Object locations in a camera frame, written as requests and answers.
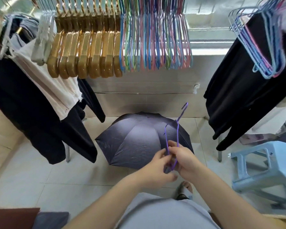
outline umbrella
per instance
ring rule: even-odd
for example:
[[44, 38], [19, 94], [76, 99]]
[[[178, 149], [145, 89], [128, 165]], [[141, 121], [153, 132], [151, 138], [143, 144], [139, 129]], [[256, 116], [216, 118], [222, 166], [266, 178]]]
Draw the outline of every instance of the umbrella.
[[[177, 141], [175, 120], [146, 112], [120, 116], [95, 140], [110, 165], [140, 169], [157, 151], [167, 147], [166, 125], [167, 139]], [[179, 143], [193, 152], [190, 136], [180, 125]]]

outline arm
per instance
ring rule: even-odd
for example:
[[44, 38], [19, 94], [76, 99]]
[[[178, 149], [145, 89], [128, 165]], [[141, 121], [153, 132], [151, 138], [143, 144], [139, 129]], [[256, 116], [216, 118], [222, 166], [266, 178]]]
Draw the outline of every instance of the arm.
[[238, 196], [188, 149], [169, 141], [178, 160], [177, 170], [190, 181], [225, 229], [278, 229], [266, 217]]
[[165, 149], [160, 150], [148, 165], [119, 181], [110, 191], [76, 216], [64, 229], [114, 228], [127, 206], [142, 188], [159, 188], [177, 179], [175, 174], [163, 172], [164, 166], [172, 158], [171, 155], [164, 157], [164, 152]]

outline brown cushion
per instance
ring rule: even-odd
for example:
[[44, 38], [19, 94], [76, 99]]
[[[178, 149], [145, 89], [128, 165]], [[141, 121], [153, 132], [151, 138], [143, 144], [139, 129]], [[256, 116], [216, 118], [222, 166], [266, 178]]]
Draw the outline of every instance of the brown cushion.
[[32, 229], [40, 208], [0, 209], [0, 229]]

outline hand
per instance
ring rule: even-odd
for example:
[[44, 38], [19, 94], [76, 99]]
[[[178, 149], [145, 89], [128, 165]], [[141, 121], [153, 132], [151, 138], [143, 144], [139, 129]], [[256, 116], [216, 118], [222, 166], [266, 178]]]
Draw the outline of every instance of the hand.
[[168, 146], [170, 153], [174, 154], [178, 161], [175, 170], [177, 170], [180, 176], [185, 180], [190, 181], [195, 169], [203, 164], [196, 158], [191, 150], [183, 147], [181, 144], [177, 147], [176, 142], [169, 140]]
[[135, 176], [141, 188], [160, 188], [166, 183], [177, 180], [174, 173], [165, 174], [164, 166], [170, 162], [172, 155], [164, 156], [166, 149], [158, 151], [151, 162], [131, 175]]

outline left hand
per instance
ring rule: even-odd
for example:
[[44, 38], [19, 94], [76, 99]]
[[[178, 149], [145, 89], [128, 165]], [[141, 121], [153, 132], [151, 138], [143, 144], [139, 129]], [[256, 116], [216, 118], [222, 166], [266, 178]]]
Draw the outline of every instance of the left hand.
[[131, 174], [135, 176], [135, 180], [141, 188], [160, 188], [166, 183], [177, 180], [177, 175], [174, 173], [164, 173], [164, 166], [170, 162], [172, 155], [164, 156], [165, 149], [158, 151], [151, 162], [142, 169]]

